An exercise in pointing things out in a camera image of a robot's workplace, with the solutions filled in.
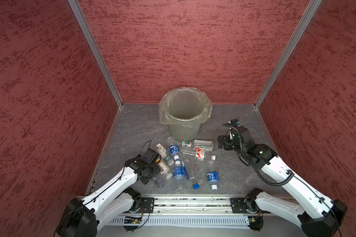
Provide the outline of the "red white label bottle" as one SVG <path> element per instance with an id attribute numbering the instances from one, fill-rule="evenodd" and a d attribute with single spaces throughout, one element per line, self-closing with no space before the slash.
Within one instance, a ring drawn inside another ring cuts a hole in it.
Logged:
<path id="1" fill-rule="evenodd" d="M 213 162 L 216 160 L 216 156 L 210 154 L 208 151 L 199 149 L 199 148 L 187 148 L 184 147 L 181 149 L 181 153 L 184 155 L 189 155 L 197 161 L 208 161 Z"/>

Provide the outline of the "blue cap clear bottle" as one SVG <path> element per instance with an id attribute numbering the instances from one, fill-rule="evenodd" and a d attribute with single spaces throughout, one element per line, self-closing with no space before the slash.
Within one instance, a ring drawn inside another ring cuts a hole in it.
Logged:
<path id="1" fill-rule="evenodd" d="M 189 183 L 191 184 L 194 190 L 199 189 L 200 186 L 197 181 L 197 171 L 193 161 L 190 158 L 186 158 L 184 159 L 183 163 Z"/>

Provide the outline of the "small blue label bottle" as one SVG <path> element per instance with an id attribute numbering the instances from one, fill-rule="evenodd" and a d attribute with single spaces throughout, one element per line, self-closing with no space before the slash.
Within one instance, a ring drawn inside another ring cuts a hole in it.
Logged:
<path id="1" fill-rule="evenodd" d="M 207 173 L 207 180 L 211 185 L 212 190 L 218 189 L 218 183 L 220 179 L 219 179 L 219 174 L 215 170 L 211 170 Z"/>

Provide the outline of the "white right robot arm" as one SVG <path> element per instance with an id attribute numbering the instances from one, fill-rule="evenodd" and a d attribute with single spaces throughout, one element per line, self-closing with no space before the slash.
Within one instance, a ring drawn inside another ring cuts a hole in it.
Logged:
<path id="1" fill-rule="evenodd" d="M 294 172 L 266 144 L 257 144 L 249 130 L 235 123 L 218 136 L 219 148 L 235 151 L 240 161 L 253 168 L 261 180 L 272 187 L 282 187 L 296 201 L 291 203 L 255 188 L 244 198 L 250 213 L 269 212 L 298 226 L 308 237 L 333 237 L 340 234 L 348 207 L 339 199 L 332 200 Z"/>

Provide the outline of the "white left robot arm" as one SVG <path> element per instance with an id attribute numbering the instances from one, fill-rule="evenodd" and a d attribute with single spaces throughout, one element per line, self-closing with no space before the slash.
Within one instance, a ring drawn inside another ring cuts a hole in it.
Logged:
<path id="1" fill-rule="evenodd" d="M 160 168 L 161 156 L 148 148 L 143 155 L 125 161 L 119 173 L 94 193 L 73 198 L 65 207 L 54 233 L 60 237 L 95 237 L 110 219 L 140 208 L 141 195 L 131 186 L 146 185 Z"/>

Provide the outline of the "blue label bottle near bin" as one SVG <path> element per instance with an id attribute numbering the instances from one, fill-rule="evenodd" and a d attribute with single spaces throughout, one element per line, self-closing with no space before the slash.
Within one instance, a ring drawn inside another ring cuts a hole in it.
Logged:
<path id="1" fill-rule="evenodd" d="M 180 154 L 180 147 L 178 141 L 173 137 L 170 136 L 167 140 L 167 143 L 169 145 L 169 153 L 170 157 L 176 161 L 179 159 L 179 154 Z"/>

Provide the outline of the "yellow label tea bottle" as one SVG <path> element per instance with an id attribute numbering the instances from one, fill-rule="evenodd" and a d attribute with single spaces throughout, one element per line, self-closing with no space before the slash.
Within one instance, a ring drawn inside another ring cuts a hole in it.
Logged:
<path id="1" fill-rule="evenodd" d="M 160 174 L 166 178 L 166 180 L 170 180 L 173 177 L 169 166 L 163 160 L 160 160 L 157 165 L 160 169 Z"/>

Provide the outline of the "crane label clear bottle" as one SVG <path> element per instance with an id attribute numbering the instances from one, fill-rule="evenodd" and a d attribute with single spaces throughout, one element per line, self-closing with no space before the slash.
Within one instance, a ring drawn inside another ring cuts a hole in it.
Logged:
<path id="1" fill-rule="evenodd" d="M 168 154 L 167 154 L 167 151 L 166 151 L 166 149 L 162 146 L 162 144 L 157 144 L 156 145 L 156 147 L 157 147 L 157 152 L 159 153 L 159 155 L 161 156 L 161 158 L 166 158 L 167 156 L 168 156 Z"/>

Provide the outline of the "Pocari Sweat blue bottle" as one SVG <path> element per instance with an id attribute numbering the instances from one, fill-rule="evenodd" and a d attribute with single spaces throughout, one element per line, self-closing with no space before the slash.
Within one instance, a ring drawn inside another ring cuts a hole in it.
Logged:
<path id="1" fill-rule="evenodd" d="M 179 160 L 175 161 L 174 179 L 175 179 L 177 189 L 182 190 L 184 188 L 187 179 L 186 179 L 185 169 Z"/>

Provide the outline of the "green band square bottle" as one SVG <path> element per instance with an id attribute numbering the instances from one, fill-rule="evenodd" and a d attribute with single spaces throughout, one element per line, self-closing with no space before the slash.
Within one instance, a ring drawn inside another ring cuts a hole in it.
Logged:
<path id="1" fill-rule="evenodd" d="M 182 141 L 183 147 L 198 148 L 201 150 L 212 151 L 214 148 L 214 141 L 194 139 L 192 141 Z"/>

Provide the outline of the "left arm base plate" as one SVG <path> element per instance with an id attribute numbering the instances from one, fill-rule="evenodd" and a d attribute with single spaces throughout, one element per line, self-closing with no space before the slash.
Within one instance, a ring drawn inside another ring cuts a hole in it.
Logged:
<path id="1" fill-rule="evenodd" d="M 133 213 L 152 213 L 154 209 L 155 198 L 153 197 L 140 197 L 133 203 Z"/>

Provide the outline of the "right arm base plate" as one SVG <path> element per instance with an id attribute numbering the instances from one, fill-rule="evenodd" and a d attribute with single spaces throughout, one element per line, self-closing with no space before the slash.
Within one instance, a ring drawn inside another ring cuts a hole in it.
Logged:
<path id="1" fill-rule="evenodd" d="M 249 198 L 230 198 L 230 206 L 233 214 L 256 213 L 258 208 Z"/>

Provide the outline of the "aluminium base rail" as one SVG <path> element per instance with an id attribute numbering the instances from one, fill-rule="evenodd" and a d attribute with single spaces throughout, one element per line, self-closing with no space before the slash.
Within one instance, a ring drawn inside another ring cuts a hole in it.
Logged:
<path id="1" fill-rule="evenodd" d="M 155 198 L 154 209 L 150 215 L 233 215 L 230 195 L 145 195 Z M 143 213 L 124 212 L 120 216 L 142 216 Z"/>

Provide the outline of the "right aluminium corner post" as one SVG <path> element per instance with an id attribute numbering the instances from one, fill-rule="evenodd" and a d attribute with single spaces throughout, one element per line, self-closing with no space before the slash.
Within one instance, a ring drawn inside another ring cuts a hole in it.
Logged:
<path id="1" fill-rule="evenodd" d="M 255 110 L 258 110 L 267 96 L 270 88 L 273 86 L 275 80 L 277 79 L 279 73 L 281 72 L 282 68 L 284 67 L 286 61 L 289 59 L 291 53 L 293 52 L 295 46 L 299 42 L 300 38 L 302 37 L 303 33 L 305 32 L 307 26 L 309 25 L 310 21 L 312 20 L 313 16 L 315 15 L 316 11 L 318 10 L 319 6 L 321 5 L 322 0 L 310 0 L 308 6 L 306 7 L 302 17 L 300 18 L 293 34 L 291 35 L 285 49 L 283 50 L 278 62 L 276 63 L 271 75 L 269 76 L 263 90 L 261 91 L 260 95 L 258 96 L 257 100 L 254 103 Z"/>

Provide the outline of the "aluminium corner post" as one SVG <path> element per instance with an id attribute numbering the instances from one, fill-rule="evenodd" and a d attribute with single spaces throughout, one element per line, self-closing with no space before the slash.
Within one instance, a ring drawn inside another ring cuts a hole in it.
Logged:
<path id="1" fill-rule="evenodd" d="M 275 80 L 277 79 L 279 73 L 281 72 L 282 68 L 284 67 L 286 61 L 289 59 L 291 53 L 293 52 L 295 46 L 299 42 L 300 38 L 302 37 L 303 33 L 305 32 L 307 26 L 309 25 L 310 21 L 312 20 L 313 16 L 315 15 L 316 11 L 318 10 L 319 6 L 321 5 L 322 0 L 310 0 L 308 6 L 306 7 L 302 17 L 300 18 L 293 34 L 291 35 L 285 49 L 283 50 L 278 62 L 276 63 L 271 75 L 269 76 L 263 90 L 261 91 L 260 95 L 258 96 L 257 100 L 254 103 L 255 110 L 258 110 L 267 96 L 270 88 L 273 86 Z"/>
<path id="2" fill-rule="evenodd" d="M 68 3 L 73 11 L 73 14 L 85 36 L 85 39 L 94 55 L 94 58 L 101 70 L 101 73 L 102 75 L 104 76 L 106 82 L 107 82 L 107 85 L 117 103 L 117 106 L 122 109 L 124 104 L 123 104 L 123 101 L 120 97 L 120 94 L 115 86 L 115 83 L 113 81 L 113 78 L 109 72 L 109 69 L 105 63 L 105 60 L 100 52 L 100 49 L 95 41 L 95 38 L 90 30 L 90 27 L 88 25 L 88 22 L 84 16 L 84 13 L 82 11 L 82 8 L 79 4 L 79 1 L 77 0 L 68 0 Z"/>

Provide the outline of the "left aluminium corner post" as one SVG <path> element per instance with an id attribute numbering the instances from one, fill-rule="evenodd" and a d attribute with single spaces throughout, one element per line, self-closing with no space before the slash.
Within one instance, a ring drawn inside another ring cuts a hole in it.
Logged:
<path id="1" fill-rule="evenodd" d="M 90 30 L 90 27 L 88 25 L 88 22 L 84 16 L 84 13 L 82 11 L 82 8 L 79 4 L 79 1 L 77 0 L 68 0 L 68 3 L 73 11 L 73 14 L 85 36 L 85 39 L 94 55 L 94 58 L 101 70 L 101 73 L 102 75 L 104 76 L 106 82 L 107 82 L 107 85 L 117 103 L 117 106 L 122 109 L 124 104 L 123 104 L 123 101 L 120 97 L 120 94 L 115 86 L 115 83 L 113 81 L 113 78 L 109 72 L 109 69 L 105 63 L 105 60 L 100 52 L 100 49 L 95 41 L 95 38 Z"/>

